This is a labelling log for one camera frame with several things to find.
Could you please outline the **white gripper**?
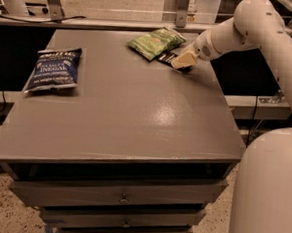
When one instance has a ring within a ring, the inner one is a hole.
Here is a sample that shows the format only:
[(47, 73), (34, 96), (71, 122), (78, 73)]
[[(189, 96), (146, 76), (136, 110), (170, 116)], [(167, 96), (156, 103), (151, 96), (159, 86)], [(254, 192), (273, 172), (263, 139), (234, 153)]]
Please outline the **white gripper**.
[(194, 42), (186, 45), (171, 62), (172, 67), (176, 70), (192, 67), (197, 64), (197, 55), (205, 61), (211, 61), (222, 55), (214, 29), (203, 31)]

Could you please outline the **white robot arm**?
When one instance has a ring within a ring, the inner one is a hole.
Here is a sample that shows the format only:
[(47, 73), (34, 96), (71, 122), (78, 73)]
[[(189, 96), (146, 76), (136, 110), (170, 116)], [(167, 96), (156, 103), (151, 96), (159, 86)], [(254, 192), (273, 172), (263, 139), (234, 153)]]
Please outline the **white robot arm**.
[[(172, 61), (179, 69), (231, 51), (259, 49), (278, 84), (271, 101), (292, 111), (292, 38), (269, 0), (242, 0), (234, 15), (203, 31)], [(269, 131), (239, 163), (228, 233), (292, 233), (292, 128)]]

